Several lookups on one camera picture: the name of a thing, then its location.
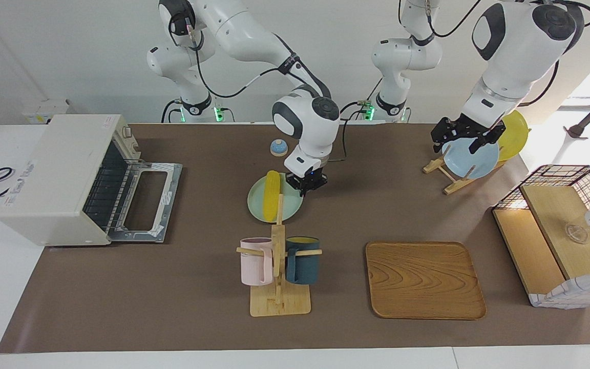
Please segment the pale green round plate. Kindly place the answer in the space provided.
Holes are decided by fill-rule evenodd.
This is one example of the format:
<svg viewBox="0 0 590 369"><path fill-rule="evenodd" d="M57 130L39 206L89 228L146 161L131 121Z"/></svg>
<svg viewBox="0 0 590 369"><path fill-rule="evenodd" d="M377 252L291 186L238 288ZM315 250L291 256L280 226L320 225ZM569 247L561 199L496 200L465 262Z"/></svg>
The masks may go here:
<svg viewBox="0 0 590 369"><path fill-rule="evenodd" d="M281 178L281 193L283 194L283 214L282 219L287 220L291 218L301 207L304 198L300 196L300 192L293 189L288 182L286 182L285 173L280 172ZM269 223L264 217L264 189L265 189L266 175L260 178L251 187L247 196L247 207L250 214L262 221Z"/></svg>

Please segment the yellow corn cob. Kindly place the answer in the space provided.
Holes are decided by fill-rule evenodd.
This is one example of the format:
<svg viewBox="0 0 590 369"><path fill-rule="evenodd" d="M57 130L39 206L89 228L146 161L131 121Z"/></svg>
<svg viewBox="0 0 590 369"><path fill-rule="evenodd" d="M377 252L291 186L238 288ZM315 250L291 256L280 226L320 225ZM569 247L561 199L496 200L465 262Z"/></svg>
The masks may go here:
<svg viewBox="0 0 590 369"><path fill-rule="evenodd" d="M271 170L265 175L262 214L267 222L274 222L279 209L281 195L281 175Z"/></svg>

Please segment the white toaster oven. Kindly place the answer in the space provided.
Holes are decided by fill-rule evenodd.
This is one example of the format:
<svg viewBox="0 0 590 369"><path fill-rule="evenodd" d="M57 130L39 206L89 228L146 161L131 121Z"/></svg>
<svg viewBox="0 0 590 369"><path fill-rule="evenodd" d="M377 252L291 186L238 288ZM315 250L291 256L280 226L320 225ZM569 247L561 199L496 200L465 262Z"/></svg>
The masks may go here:
<svg viewBox="0 0 590 369"><path fill-rule="evenodd" d="M141 159L122 115L59 114L3 204L0 222L40 247L164 241L183 166ZM126 225L141 175L166 179L148 230Z"/></svg>

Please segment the light blue plate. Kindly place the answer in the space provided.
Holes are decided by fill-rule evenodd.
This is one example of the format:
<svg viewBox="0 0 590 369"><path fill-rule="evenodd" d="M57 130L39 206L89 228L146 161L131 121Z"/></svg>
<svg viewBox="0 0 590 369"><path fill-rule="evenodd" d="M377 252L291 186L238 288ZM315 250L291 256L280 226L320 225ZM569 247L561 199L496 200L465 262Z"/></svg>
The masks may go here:
<svg viewBox="0 0 590 369"><path fill-rule="evenodd" d="M454 175L482 178L494 170L499 159L499 145L486 144L471 154L469 147L474 141L474 138L459 138L442 146L445 164Z"/></svg>

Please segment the yellow plate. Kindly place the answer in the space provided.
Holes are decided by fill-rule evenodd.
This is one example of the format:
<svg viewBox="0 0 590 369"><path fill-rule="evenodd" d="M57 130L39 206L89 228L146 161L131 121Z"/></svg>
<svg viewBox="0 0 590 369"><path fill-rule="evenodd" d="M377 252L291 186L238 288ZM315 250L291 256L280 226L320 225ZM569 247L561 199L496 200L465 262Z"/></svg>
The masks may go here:
<svg viewBox="0 0 590 369"><path fill-rule="evenodd" d="M498 162L517 156L526 145L530 132L526 119L518 110L504 116L502 122L505 131L498 140Z"/></svg>

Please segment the wooden plate rack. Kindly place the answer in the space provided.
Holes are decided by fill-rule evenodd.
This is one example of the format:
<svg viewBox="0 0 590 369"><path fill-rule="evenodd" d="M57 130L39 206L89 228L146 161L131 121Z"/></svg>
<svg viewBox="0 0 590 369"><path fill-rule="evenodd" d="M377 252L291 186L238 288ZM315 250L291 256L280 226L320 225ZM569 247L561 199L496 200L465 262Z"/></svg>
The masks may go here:
<svg viewBox="0 0 590 369"><path fill-rule="evenodd" d="M466 186L470 185L471 183L475 182L476 180L480 179L480 178L459 177L457 175L454 175L454 173L452 173L452 171L450 171L449 168L447 168L445 161L444 161L444 156L445 155L442 152L440 152L440 155L438 157L429 161L429 163L427 163L422 168L422 172L424 174L429 174L429 173L433 173L433 172L437 171L438 173L442 173L442 175L444 175L449 180L449 184L447 186L445 186L444 189L442 190L443 194L445 194L445 195L454 194L457 191L460 191L461 189L463 189ZM499 162L497 162L494 170L499 168L499 166L500 166L500 164L499 164Z"/></svg>

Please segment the dark teal mug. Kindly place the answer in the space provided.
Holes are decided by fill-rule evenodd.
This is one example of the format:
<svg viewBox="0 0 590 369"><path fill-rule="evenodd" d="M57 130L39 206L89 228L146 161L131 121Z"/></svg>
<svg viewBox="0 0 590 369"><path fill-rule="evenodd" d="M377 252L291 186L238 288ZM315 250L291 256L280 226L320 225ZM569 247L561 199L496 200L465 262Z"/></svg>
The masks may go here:
<svg viewBox="0 0 590 369"><path fill-rule="evenodd" d="M310 236L293 236L286 238L286 280L300 285L318 282L318 255L297 255L299 251L320 250L320 240Z"/></svg>

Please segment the pink mug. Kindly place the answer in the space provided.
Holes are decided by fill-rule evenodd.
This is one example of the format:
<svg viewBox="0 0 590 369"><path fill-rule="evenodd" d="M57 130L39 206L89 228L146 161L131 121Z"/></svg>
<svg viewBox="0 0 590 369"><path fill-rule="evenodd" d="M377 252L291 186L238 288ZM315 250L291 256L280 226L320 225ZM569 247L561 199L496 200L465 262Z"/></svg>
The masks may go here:
<svg viewBox="0 0 590 369"><path fill-rule="evenodd" d="M258 251L259 255L240 254L241 282L248 286L263 286L274 282L272 239L253 237L240 240L240 247Z"/></svg>

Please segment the wooden mug tree rack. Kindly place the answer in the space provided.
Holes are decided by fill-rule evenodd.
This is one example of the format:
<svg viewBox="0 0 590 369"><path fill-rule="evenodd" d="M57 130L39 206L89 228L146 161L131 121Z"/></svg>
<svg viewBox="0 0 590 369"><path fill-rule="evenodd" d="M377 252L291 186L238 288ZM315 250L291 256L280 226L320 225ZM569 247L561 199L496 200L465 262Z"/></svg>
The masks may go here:
<svg viewBox="0 0 590 369"><path fill-rule="evenodd" d="M251 317L304 315L311 312L309 287L286 280L286 235L283 225L283 194L279 195L276 224L271 226L272 283L251 286Z"/></svg>

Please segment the clear glass lid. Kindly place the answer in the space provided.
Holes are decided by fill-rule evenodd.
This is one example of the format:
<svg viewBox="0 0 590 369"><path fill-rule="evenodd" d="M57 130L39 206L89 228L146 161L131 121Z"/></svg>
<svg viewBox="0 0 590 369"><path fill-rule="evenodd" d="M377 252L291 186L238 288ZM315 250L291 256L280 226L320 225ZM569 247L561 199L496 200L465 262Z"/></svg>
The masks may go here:
<svg viewBox="0 0 590 369"><path fill-rule="evenodd" d="M567 223L564 226L564 231L566 236L575 243L586 244L588 242L588 230L581 225Z"/></svg>

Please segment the wooden serving tray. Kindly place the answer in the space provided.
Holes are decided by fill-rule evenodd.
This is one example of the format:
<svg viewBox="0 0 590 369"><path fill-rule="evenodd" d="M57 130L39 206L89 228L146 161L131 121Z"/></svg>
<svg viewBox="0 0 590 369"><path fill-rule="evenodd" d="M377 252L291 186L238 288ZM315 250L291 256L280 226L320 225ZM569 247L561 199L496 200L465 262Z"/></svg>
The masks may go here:
<svg viewBox="0 0 590 369"><path fill-rule="evenodd" d="M479 320L487 306L468 248L457 241L370 241L370 306L377 317Z"/></svg>

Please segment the brown table mat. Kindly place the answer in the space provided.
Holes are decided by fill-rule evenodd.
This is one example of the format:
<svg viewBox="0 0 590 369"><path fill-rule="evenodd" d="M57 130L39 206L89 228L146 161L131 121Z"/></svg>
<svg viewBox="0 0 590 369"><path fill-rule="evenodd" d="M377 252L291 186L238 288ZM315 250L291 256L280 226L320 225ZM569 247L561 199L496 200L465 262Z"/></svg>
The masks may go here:
<svg viewBox="0 0 590 369"><path fill-rule="evenodd" d="M266 236L249 189L281 162L272 126L135 125L147 161L185 171L161 244L42 252L0 341L0 353L292 350L408 346L590 344L590 308L531 306L490 206L526 177L519 158L458 194L433 157L429 124L350 125L349 156L326 166L286 233L321 240L311 313L253 318L236 247ZM475 321L378 318L364 248L370 241L458 241L487 306Z"/></svg>

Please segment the white wall box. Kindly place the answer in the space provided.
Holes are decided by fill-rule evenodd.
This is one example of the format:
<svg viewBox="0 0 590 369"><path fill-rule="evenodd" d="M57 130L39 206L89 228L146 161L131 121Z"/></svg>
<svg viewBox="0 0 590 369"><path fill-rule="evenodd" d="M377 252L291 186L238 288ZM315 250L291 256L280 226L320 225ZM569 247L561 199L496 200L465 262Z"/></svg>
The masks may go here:
<svg viewBox="0 0 590 369"><path fill-rule="evenodd" d="M46 125L54 115L76 114L75 108L67 99L47 99L26 105L22 115L28 124Z"/></svg>

